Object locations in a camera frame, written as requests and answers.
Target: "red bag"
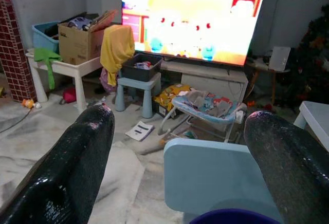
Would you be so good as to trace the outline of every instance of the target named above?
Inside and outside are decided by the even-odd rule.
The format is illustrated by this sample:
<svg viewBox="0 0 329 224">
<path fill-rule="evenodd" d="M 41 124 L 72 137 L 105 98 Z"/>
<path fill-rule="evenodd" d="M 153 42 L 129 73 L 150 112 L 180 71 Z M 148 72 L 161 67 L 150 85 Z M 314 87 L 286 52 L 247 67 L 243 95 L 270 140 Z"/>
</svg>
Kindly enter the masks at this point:
<svg viewBox="0 0 329 224">
<path fill-rule="evenodd" d="M 63 99 L 60 104 L 75 102 L 77 100 L 76 89 L 74 87 L 68 88 L 63 92 Z"/>
</svg>

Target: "television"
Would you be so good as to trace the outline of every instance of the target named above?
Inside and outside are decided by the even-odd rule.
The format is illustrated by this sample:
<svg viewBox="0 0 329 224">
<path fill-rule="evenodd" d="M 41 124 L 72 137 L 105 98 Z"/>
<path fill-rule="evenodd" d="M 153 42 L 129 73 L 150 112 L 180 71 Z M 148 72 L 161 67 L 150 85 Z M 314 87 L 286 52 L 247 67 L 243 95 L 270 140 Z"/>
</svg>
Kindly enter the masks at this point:
<svg viewBox="0 0 329 224">
<path fill-rule="evenodd" d="M 263 0 L 122 0 L 135 49 L 243 66 Z"/>
</svg>

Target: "green cloth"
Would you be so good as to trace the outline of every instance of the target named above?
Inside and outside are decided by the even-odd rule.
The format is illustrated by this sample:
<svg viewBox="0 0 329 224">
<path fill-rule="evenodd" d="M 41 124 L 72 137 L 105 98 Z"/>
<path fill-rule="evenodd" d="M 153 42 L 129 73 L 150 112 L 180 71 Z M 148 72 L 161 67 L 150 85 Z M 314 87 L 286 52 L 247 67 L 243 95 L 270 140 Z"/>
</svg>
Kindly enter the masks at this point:
<svg viewBox="0 0 329 224">
<path fill-rule="evenodd" d="M 53 51 L 46 48 L 36 48 L 34 50 L 34 61 L 40 62 L 43 61 L 48 68 L 48 82 L 49 88 L 55 88 L 55 80 L 52 74 L 51 63 L 53 61 L 62 61 L 62 58 L 59 54 L 54 53 Z"/>
</svg>

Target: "marble floor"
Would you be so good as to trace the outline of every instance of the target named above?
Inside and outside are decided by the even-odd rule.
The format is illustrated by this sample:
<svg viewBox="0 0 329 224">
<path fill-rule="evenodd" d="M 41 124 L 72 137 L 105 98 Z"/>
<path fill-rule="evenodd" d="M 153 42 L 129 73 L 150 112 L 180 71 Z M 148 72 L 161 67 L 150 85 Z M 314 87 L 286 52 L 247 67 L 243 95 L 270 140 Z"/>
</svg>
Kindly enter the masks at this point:
<svg viewBox="0 0 329 224">
<path fill-rule="evenodd" d="M 112 110 L 113 98 L 106 98 Z M 41 109 L 32 110 L 18 125 L 0 133 L 0 206 L 78 117 L 74 104 L 59 105 L 60 99 L 50 95 Z M 27 112 L 19 103 L 1 106 L 0 130 L 15 124 Z M 141 155 L 158 144 L 161 137 L 156 129 L 142 142 L 124 134 L 140 120 L 158 128 L 162 118 L 155 115 L 143 119 L 136 104 L 124 112 L 114 110 L 114 114 L 114 143 L 89 223 L 182 223 L 183 214 L 168 208 L 164 201 L 163 151 Z"/>
</svg>

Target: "light blue stool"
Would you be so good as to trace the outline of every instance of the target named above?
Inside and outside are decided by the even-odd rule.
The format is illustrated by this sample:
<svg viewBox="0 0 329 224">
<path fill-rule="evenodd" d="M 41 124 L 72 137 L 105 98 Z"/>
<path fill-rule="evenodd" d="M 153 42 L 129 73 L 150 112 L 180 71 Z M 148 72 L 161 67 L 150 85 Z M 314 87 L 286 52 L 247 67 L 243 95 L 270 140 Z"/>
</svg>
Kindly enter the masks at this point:
<svg viewBox="0 0 329 224">
<path fill-rule="evenodd" d="M 138 81 L 138 80 L 128 79 L 128 78 L 119 78 L 117 96 L 115 98 L 115 110 L 116 111 L 125 110 L 124 95 L 123 95 L 124 86 L 144 90 L 142 116 L 147 119 L 151 118 L 153 116 L 151 90 L 154 87 L 154 95 L 156 96 L 156 95 L 160 94 L 160 92 L 161 92 L 161 73 L 158 72 L 148 82 L 143 82 L 143 81 Z"/>
</svg>

